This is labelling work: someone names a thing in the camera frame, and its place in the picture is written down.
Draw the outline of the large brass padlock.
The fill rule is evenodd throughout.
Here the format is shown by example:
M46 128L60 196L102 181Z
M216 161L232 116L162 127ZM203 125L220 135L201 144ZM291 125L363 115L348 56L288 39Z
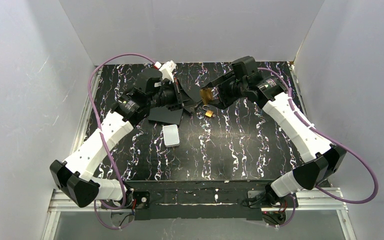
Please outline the large brass padlock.
M199 94L204 105L217 105L220 103L216 88L202 88Z

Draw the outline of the small brass padlock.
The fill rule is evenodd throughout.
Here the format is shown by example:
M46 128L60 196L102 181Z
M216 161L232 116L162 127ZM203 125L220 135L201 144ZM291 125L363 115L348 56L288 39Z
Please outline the small brass padlock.
M204 115L208 118L214 118L215 117L215 114L212 110L210 110L209 106L208 105L203 105L202 106L202 110L204 112Z

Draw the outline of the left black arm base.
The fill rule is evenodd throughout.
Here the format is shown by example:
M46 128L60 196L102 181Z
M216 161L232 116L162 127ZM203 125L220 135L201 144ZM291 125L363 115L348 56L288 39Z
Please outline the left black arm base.
M101 208L108 209L110 220L114 227L119 229L130 225L138 215L138 210L146 210L150 207L151 194L148 191L136 191L132 188L126 192L126 202L123 208L122 200L101 200Z

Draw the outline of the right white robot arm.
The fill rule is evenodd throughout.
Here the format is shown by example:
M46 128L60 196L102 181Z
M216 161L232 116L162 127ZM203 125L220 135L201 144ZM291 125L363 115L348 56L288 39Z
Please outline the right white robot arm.
M224 110L241 98L254 102L282 128L304 162L265 186L267 200L312 190L338 170L346 150L315 132L281 77L264 76L251 56L235 60L231 68L201 87L203 103Z

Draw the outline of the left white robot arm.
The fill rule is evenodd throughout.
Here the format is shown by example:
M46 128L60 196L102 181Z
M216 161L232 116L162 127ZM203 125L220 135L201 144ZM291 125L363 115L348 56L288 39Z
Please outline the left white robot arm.
M111 149L149 116L151 109L165 107L176 111L196 105L173 71L167 65L142 70L104 119L97 120L97 129L89 138L63 161L51 163L49 169L57 188L78 207L84 208L95 200L114 200L125 205L128 188L121 178L96 178L95 170L105 157L111 157Z

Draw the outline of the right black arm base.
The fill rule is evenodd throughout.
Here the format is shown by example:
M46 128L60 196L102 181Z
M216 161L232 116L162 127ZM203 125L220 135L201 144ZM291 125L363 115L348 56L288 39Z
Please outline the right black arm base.
M241 201L243 207L261 210L267 227L279 229L287 225L299 206L295 194L288 194L278 200L269 198L263 190L250 190Z

